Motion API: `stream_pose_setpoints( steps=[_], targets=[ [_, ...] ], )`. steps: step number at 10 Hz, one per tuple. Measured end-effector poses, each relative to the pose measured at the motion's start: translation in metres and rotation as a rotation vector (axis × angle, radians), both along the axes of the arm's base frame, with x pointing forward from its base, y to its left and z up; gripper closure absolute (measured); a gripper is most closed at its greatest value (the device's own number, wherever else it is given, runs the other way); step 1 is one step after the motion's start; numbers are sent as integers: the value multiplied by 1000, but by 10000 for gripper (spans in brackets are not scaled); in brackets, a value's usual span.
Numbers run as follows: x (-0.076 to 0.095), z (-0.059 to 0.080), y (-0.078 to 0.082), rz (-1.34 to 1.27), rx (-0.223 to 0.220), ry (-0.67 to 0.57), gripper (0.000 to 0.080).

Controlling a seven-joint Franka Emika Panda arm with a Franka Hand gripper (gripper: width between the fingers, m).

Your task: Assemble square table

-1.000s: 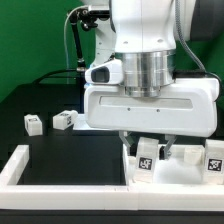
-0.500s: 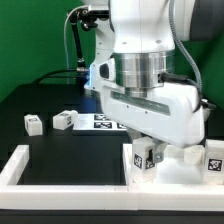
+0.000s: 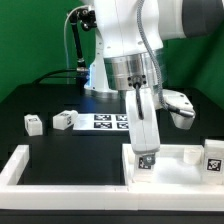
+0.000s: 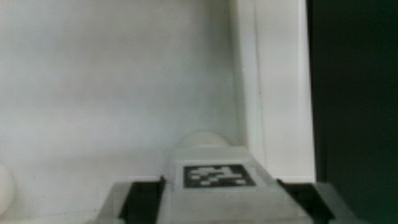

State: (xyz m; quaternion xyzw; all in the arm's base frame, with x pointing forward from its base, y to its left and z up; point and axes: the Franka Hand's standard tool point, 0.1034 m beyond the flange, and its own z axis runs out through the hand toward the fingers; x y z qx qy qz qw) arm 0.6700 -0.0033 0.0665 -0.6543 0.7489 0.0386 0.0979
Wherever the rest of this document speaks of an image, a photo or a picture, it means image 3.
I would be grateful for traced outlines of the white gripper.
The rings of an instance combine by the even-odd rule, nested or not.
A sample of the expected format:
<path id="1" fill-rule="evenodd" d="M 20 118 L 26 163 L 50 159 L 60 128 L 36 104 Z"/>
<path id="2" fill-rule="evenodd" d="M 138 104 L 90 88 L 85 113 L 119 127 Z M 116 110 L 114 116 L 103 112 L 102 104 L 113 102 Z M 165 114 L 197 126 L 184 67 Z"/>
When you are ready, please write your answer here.
<path id="1" fill-rule="evenodd" d="M 137 155 L 148 154 L 143 157 L 143 161 L 146 165 L 152 166 L 155 164 L 154 153 L 160 148 L 160 137 L 151 90 L 149 88 L 141 89 L 140 99 L 143 119 L 140 119 L 138 115 L 136 91 L 126 92 L 129 136 L 133 152 Z"/>

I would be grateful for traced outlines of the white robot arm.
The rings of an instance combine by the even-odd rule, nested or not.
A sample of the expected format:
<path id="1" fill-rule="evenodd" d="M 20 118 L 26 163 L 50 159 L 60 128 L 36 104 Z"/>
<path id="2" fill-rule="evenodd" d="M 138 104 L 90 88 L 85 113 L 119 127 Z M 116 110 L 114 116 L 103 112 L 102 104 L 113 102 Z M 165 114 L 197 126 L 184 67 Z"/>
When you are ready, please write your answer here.
<path id="1" fill-rule="evenodd" d="M 125 93 L 132 150 L 152 166 L 160 150 L 156 111 L 170 112 L 182 129 L 195 118 L 184 96 L 163 88 L 163 42 L 212 33 L 224 22 L 224 0 L 81 1 L 93 9 L 109 87 Z"/>

